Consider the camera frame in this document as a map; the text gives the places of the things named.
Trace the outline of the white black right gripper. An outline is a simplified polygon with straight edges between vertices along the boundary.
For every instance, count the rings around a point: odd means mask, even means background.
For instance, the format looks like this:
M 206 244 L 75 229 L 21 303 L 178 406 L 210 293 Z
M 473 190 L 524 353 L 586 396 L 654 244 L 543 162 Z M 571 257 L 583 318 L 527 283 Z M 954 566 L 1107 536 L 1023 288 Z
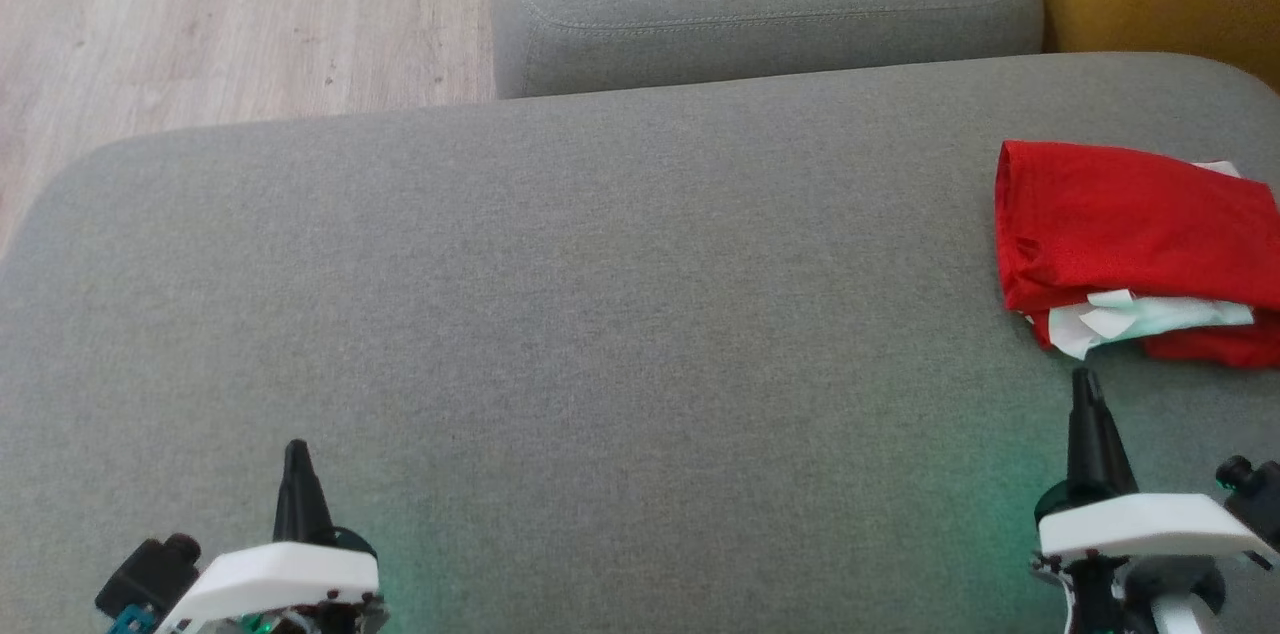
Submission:
M 1219 561 L 1276 569 L 1276 553 L 1211 497 L 1138 493 L 1091 369 L 1071 373 L 1065 484 L 1070 505 L 1087 492 L 1106 501 L 1037 521 L 1036 575 L 1062 588 L 1062 634 L 1222 634 Z

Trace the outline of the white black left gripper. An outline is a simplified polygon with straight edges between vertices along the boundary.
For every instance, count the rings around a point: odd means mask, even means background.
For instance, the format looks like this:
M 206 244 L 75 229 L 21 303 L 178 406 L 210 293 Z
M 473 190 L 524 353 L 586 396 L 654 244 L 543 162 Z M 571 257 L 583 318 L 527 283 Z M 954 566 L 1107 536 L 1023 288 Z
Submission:
M 218 556 L 155 634 L 381 634 L 389 607 L 376 552 L 334 526 L 305 441 L 285 446 L 271 541 Z

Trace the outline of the red basketball shorts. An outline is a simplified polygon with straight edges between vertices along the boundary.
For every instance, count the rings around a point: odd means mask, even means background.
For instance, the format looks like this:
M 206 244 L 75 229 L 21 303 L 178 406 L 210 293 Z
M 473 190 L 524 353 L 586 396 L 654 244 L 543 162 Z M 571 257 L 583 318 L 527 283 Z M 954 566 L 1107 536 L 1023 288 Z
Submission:
M 1280 369 L 1280 319 L 1251 325 L 1171 330 L 1143 341 L 1152 359 L 1215 362 L 1228 368 Z

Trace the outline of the red white basketball jersey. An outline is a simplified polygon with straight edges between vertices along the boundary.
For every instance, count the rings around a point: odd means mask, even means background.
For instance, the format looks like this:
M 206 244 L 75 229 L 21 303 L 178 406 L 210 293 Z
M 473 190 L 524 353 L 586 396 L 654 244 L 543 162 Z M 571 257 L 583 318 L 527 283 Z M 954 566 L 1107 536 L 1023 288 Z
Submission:
M 995 178 L 1007 310 L 1037 343 L 1092 350 L 1280 319 L 1280 207 L 1229 161 L 1009 140 Z

